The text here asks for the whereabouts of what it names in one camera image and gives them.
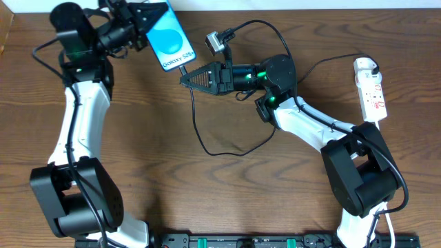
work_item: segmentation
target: power strip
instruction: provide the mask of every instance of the power strip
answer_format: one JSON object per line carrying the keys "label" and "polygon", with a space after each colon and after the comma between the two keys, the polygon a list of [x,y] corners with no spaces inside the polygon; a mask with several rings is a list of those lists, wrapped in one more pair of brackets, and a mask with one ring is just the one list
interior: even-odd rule
{"label": "power strip", "polygon": [[387,111],[381,86],[381,72],[372,74],[376,67],[376,63],[370,58],[359,58],[353,62],[363,120],[378,126],[378,121],[387,117]]}

